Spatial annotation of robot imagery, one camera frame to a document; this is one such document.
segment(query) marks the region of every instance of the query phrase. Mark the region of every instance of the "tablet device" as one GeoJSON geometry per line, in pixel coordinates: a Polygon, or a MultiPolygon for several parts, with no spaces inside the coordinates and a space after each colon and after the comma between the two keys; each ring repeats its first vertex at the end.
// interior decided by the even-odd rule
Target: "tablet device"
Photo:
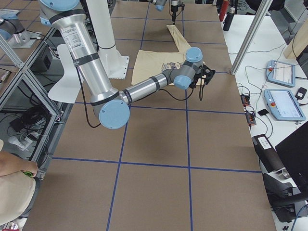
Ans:
{"type": "Polygon", "coordinates": [[[290,90],[264,90],[264,99],[271,114],[280,121],[302,121],[306,117],[290,90]]]}
{"type": "Polygon", "coordinates": [[[268,82],[292,88],[295,86],[295,67],[292,64],[270,60],[266,68],[266,77],[268,82]]]}

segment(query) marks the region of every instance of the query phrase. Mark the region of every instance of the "white table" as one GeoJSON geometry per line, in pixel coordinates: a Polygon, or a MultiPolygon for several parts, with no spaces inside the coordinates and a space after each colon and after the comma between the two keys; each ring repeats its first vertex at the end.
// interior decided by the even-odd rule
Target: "white table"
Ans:
{"type": "MultiPolygon", "coordinates": [[[[230,27],[229,31],[224,31],[224,37],[226,40],[226,44],[228,46],[228,51],[230,54],[231,62],[233,63],[236,57],[236,54],[241,47],[241,44],[246,36],[246,33],[254,19],[254,16],[250,15],[235,15],[232,25],[230,27]]],[[[255,36],[253,39],[252,44],[250,45],[248,52],[250,51],[270,51],[273,48],[277,48],[281,46],[282,44],[285,44],[279,30],[277,29],[276,25],[274,24],[273,20],[266,16],[255,36]]],[[[239,70],[237,71],[235,77],[236,81],[243,86],[249,88],[251,93],[260,93],[260,90],[248,83],[247,77],[245,75],[245,67],[246,66],[253,66],[256,68],[265,68],[267,67],[267,63],[269,60],[277,60],[279,58],[279,61],[286,62],[290,64],[298,64],[296,60],[291,59],[285,59],[284,55],[281,54],[282,51],[286,48],[286,45],[281,46],[280,48],[274,49],[270,52],[252,52],[247,53],[243,62],[241,63],[241,66],[239,70]]],[[[257,70],[251,67],[247,67],[247,74],[249,78],[249,82],[252,84],[262,88],[262,85],[265,84],[265,88],[268,89],[290,89],[294,94],[297,92],[299,87],[304,87],[308,89],[308,81],[307,80],[300,80],[296,79],[296,86],[294,88],[287,88],[278,84],[265,82],[266,80],[266,74],[265,69],[263,70],[257,70]]],[[[306,78],[306,75],[304,74],[303,70],[299,65],[295,66],[295,75],[297,77],[306,78]]],[[[302,103],[308,103],[307,95],[305,98],[301,101],[302,103]]],[[[261,97],[259,95],[251,95],[250,96],[250,103],[255,109],[255,111],[262,110],[266,108],[266,104],[263,97],[263,92],[261,94],[261,97]]],[[[303,110],[305,116],[308,118],[308,105],[301,107],[303,110]]],[[[268,126],[269,131],[267,133],[267,136],[270,135],[271,125],[269,120],[262,116],[261,118],[268,126]]],[[[301,124],[305,123],[306,121],[301,122],[301,124],[298,124],[296,122],[286,122],[286,121],[277,121],[273,118],[273,116],[269,113],[268,114],[269,119],[271,120],[273,124],[273,134],[269,138],[269,141],[273,146],[276,146],[278,143],[280,143],[284,138],[286,138],[288,135],[290,135],[293,131],[295,131],[301,124]]],[[[255,126],[251,127],[251,136],[263,134],[266,131],[266,126],[256,119],[257,124],[255,126]]],[[[294,184],[292,180],[285,180],[282,181],[283,183],[291,182],[294,184]]],[[[273,217],[276,224],[276,229],[278,231],[281,231],[284,226],[289,226],[289,230],[291,230],[292,223],[281,223],[279,222],[276,215],[273,213],[273,217]]],[[[308,228],[308,218],[300,218],[296,221],[296,225],[294,228],[294,231],[306,231],[308,228]]]]}

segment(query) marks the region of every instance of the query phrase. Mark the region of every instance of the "white label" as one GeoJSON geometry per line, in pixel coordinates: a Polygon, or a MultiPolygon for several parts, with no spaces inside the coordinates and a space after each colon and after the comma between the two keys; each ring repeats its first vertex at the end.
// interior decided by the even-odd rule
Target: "white label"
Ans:
{"type": "Polygon", "coordinates": [[[259,137],[258,140],[260,144],[262,145],[263,149],[271,148],[271,145],[269,144],[269,142],[267,141],[265,137],[259,137]]]}
{"type": "Polygon", "coordinates": [[[68,49],[70,52],[85,47],[85,44],[83,44],[83,41],[80,39],[80,36],[76,30],[76,28],[69,29],[67,31],[64,31],[62,33],[62,37],[65,41],[65,43],[68,46],[68,49]]]}

